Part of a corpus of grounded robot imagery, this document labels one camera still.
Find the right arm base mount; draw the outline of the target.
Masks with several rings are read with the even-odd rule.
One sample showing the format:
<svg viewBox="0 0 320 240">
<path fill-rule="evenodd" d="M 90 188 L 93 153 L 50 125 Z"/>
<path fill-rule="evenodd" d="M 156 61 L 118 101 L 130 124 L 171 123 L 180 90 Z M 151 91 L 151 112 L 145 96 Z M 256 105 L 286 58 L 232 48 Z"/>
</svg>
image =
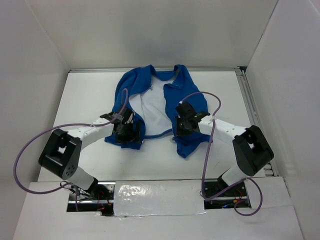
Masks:
<svg viewBox="0 0 320 240">
<path fill-rule="evenodd" d="M 204 193 L 207 198 L 216 195 L 223 189 L 224 185 L 217 178 L 206 179 L 204 181 Z M 235 204 L 239 201 L 241 202 L 237 205 L 238 208 L 251 207 L 244 182 L 241 182 L 236 186 L 233 186 L 231 189 L 227 190 L 226 192 L 214 198 L 213 200 L 204 200 L 203 203 L 205 210 L 233 209 Z"/>
</svg>

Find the blue zip jacket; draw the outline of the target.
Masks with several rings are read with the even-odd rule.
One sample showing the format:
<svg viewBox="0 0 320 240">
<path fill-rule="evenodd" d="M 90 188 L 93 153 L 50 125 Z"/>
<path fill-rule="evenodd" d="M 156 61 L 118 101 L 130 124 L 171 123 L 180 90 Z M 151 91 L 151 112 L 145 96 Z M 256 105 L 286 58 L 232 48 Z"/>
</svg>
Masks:
<svg viewBox="0 0 320 240">
<path fill-rule="evenodd" d="M 170 71 L 157 71 L 152 65 L 126 72 L 119 80 L 114 95 L 113 110 L 119 110 L 125 101 L 123 89 L 128 90 L 127 107 L 135 112 L 133 122 L 139 125 L 140 141 L 117 143 L 115 134 L 104 141 L 121 148 L 139 150 L 142 141 L 157 139 L 177 130 L 176 107 L 186 99 L 196 112 L 207 112 L 208 104 L 192 80 L 188 69 L 181 64 Z"/>
</svg>

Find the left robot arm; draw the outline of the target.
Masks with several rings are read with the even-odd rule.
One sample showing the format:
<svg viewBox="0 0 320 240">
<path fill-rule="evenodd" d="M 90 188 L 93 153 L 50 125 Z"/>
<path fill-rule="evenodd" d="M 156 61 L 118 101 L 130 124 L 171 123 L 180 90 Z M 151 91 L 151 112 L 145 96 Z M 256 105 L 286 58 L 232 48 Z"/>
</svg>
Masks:
<svg viewBox="0 0 320 240">
<path fill-rule="evenodd" d="M 61 127 L 51 135 L 38 159 L 38 163 L 52 174 L 80 188 L 88 200 L 97 197 L 99 181 L 79 167 L 81 151 L 106 137 L 114 137 L 117 144 L 140 142 L 139 126 L 134 124 L 135 112 L 120 108 L 118 112 L 101 115 L 93 123 L 64 131 Z"/>
</svg>

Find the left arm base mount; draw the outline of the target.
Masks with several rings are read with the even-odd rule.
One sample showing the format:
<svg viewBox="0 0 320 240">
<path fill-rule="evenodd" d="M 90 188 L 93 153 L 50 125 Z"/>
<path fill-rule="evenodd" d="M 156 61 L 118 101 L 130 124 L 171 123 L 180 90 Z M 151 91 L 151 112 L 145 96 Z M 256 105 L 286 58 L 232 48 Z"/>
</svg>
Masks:
<svg viewBox="0 0 320 240">
<path fill-rule="evenodd" d="M 67 212 L 97 212 L 105 217 L 114 215 L 115 181 L 100 181 L 93 193 L 87 193 L 75 185 L 66 184 L 66 181 L 60 182 L 60 185 L 64 186 L 69 193 Z"/>
</svg>

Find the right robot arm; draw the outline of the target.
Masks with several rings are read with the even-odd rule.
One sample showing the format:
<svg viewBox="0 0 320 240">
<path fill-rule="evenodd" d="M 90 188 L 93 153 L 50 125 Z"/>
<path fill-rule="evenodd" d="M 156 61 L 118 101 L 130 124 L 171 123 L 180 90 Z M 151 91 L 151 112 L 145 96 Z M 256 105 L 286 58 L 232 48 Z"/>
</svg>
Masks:
<svg viewBox="0 0 320 240">
<path fill-rule="evenodd" d="M 233 147 L 236 163 L 217 180 L 218 190 L 223 196 L 230 196 L 236 189 L 235 183 L 253 177 L 273 158 L 274 152 L 261 129 L 238 126 L 220 120 L 208 112 L 196 112 L 186 101 L 175 108 L 178 137 L 194 133 L 212 136 L 212 141 L 220 140 Z"/>
</svg>

